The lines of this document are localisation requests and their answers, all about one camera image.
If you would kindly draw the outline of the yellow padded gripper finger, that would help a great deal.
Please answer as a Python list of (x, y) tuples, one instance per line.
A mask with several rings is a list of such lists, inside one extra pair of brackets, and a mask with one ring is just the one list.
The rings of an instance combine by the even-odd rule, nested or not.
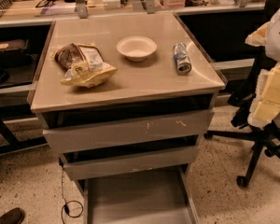
[(256, 31), (248, 35), (245, 39), (247, 45), (253, 47), (265, 46), (267, 43), (267, 32), (269, 23), (262, 24)]
[(270, 71), (261, 69), (256, 97), (249, 108), (248, 123), (263, 128), (280, 113), (280, 63)]

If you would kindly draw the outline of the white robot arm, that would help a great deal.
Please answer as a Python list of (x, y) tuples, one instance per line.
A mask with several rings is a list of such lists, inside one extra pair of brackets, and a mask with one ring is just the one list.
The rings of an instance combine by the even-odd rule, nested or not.
[(280, 8), (245, 42), (254, 47), (263, 46), (266, 56), (276, 61), (270, 71), (260, 71), (256, 97), (249, 109), (248, 123), (263, 128), (280, 113)]

